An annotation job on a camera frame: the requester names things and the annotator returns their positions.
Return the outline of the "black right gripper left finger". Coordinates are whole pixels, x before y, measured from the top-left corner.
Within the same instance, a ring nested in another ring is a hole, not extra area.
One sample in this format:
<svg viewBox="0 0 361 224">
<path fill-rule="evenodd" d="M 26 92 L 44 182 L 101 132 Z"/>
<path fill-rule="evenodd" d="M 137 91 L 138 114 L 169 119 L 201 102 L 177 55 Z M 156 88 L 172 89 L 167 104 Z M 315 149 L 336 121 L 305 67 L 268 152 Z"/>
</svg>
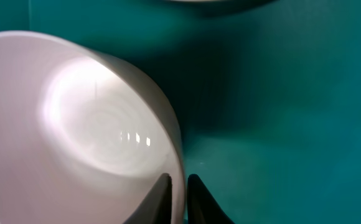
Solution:
<svg viewBox="0 0 361 224">
<path fill-rule="evenodd" d="M 162 174 L 124 224 L 171 224 L 172 179 Z"/>
</svg>

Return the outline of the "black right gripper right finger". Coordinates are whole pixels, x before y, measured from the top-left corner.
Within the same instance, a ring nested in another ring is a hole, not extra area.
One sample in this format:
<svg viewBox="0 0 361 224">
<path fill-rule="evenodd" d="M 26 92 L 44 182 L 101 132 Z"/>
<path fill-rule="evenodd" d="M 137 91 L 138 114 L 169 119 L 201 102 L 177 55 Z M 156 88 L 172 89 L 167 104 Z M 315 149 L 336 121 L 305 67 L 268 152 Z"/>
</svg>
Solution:
<svg viewBox="0 0 361 224">
<path fill-rule="evenodd" d="M 188 224 L 234 224 L 197 174 L 187 179 Z"/>
</svg>

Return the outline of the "pink bowl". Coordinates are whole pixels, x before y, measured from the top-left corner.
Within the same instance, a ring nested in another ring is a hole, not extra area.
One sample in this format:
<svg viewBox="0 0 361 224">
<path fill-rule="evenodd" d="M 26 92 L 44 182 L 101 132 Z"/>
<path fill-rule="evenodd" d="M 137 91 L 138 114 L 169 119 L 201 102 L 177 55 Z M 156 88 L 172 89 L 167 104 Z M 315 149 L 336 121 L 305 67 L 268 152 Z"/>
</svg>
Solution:
<svg viewBox="0 0 361 224">
<path fill-rule="evenodd" d="M 164 173 L 182 223 L 179 122 L 148 75 L 59 37 L 0 32 L 0 223 L 124 223 Z"/>
</svg>

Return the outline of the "white round plate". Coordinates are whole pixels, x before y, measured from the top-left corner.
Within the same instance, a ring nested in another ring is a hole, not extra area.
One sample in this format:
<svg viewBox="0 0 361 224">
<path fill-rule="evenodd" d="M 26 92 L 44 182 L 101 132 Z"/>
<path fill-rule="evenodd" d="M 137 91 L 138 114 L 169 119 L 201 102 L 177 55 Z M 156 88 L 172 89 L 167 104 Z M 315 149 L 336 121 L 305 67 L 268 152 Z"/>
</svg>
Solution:
<svg viewBox="0 0 361 224">
<path fill-rule="evenodd" d="M 171 0 L 171 1 L 178 1 L 178 2 L 202 2 L 202 3 L 211 3 L 211 2 L 225 2 L 225 3 L 228 3 L 228 2 L 241 2 L 241 3 L 244 3 L 244 2 L 252 2 L 254 0 Z"/>
</svg>

